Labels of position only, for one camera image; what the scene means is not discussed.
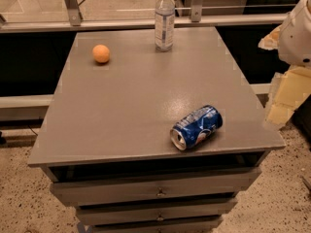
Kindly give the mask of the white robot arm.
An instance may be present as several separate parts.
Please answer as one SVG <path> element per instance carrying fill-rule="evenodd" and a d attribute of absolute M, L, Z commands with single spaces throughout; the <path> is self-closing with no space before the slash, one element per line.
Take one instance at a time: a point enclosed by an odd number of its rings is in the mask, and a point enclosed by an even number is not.
<path fill-rule="evenodd" d="M 278 53 L 290 65 L 311 66 L 311 0 L 300 0 L 283 21 Z"/>

